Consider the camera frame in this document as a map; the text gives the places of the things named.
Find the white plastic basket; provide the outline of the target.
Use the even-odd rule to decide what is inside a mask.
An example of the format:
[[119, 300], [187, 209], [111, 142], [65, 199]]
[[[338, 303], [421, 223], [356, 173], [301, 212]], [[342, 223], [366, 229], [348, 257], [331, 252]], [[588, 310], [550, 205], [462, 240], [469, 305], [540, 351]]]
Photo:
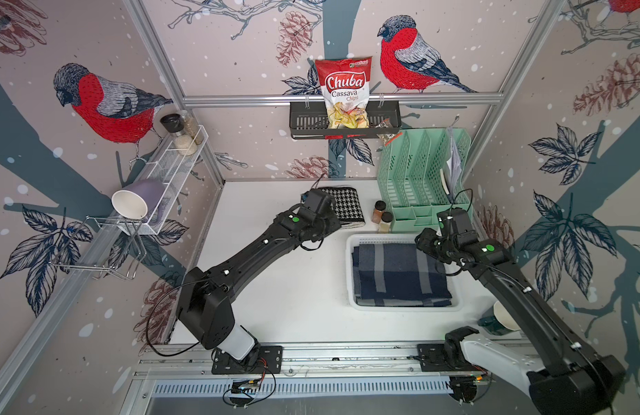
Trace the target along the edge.
[[353, 273], [352, 273], [352, 252], [355, 247], [363, 244], [413, 244], [415, 236], [412, 234], [379, 234], [365, 233], [355, 234], [348, 238], [346, 246], [346, 285], [350, 305], [359, 311], [410, 311], [410, 312], [434, 312], [434, 311], [457, 311], [462, 306], [461, 289], [446, 274], [448, 288], [452, 294], [452, 306], [444, 308], [432, 307], [363, 307], [356, 304], [353, 299]]

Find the houndstooth scarf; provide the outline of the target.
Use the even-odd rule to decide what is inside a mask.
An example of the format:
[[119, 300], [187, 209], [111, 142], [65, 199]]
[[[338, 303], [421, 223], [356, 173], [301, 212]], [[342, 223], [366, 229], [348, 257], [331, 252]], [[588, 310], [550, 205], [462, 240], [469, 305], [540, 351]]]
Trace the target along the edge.
[[359, 195], [350, 186], [323, 187], [320, 190], [334, 198], [332, 209], [343, 229], [361, 228], [366, 225]]

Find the navy plaid scarf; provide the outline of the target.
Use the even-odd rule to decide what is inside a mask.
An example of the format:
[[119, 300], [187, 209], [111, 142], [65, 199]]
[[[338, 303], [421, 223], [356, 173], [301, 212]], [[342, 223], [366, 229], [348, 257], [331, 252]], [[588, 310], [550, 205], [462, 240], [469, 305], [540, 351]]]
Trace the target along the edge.
[[352, 273], [359, 306], [452, 306], [444, 266], [413, 244], [359, 245], [352, 252]]

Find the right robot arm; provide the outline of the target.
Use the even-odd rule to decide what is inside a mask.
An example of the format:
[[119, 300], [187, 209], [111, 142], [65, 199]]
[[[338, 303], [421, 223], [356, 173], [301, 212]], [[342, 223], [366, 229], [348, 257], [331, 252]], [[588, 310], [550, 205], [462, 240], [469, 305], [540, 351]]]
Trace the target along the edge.
[[601, 356], [527, 283], [513, 256], [496, 240], [468, 231], [441, 237], [432, 228], [415, 239], [418, 250], [470, 273], [504, 306], [531, 341], [543, 367], [524, 378], [542, 414], [596, 414], [612, 408], [625, 375], [615, 356]]

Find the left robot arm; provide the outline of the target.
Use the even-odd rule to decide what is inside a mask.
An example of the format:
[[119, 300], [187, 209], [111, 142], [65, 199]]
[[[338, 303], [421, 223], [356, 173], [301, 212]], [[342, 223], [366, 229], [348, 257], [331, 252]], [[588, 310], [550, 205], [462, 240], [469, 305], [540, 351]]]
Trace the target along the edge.
[[258, 342], [235, 322], [232, 303], [273, 262], [304, 243], [322, 244], [341, 228], [333, 196], [310, 190], [306, 199], [278, 214], [258, 238], [206, 271], [193, 268], [180, 288], [176, 318], [205, 349], [220, 349], [237, 361], [256, 358]]

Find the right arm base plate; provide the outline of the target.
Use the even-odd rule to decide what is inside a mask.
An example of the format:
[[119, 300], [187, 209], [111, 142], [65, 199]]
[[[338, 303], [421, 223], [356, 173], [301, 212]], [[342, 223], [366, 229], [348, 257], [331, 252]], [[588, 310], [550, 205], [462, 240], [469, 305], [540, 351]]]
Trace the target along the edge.
[[454, 343], [422, 343], [416, 346], [416, 360], [423, 372], [475, 372], [486, 375], [488, 372], [469, 363], [460, 347]]

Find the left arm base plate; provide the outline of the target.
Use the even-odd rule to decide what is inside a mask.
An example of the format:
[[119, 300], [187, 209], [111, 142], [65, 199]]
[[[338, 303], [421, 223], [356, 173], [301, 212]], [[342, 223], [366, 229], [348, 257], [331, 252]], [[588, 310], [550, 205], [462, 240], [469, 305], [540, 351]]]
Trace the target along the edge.
[[213, 356], [213, 375], [251, 375], [262, 374], [269, 370], [277, 375], [283, 361], [283, 347], [280, 345], [263, 346], [257, 344], [249, 354], [241, 360], [219, 349]]

